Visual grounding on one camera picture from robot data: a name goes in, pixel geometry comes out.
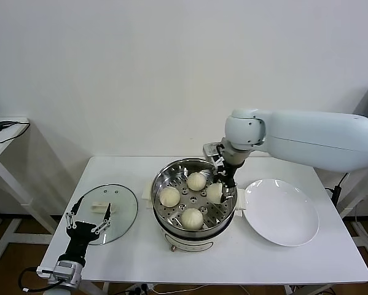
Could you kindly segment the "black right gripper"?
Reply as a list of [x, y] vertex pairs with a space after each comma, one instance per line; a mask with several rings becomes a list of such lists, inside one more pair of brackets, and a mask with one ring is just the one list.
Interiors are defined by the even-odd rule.
[[236, 182], [234, 180], [236, 170], [237, 166], [234, 165], [219, 166], [217, 168], [217, 173], [213, 175], [213, 183], [223, 184], [221, 187], [221, 203], [224, 203], [236, 196], [237, 189], [235, 187]]

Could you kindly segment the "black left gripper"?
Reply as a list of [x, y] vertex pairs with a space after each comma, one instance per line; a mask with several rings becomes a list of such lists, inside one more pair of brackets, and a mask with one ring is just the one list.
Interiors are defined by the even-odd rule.
[[100, 233], [111, 225], [111, 203], [108, 203], [103, 221], [99, 224], [75, 221], [75, 215], [79, 211], [83, 197], [65, 213], [66, 233], [70, 237], [69, 244], [63, 254], [64, 261], [85, 263], [85, 255], [88, 244], [99, 238]]

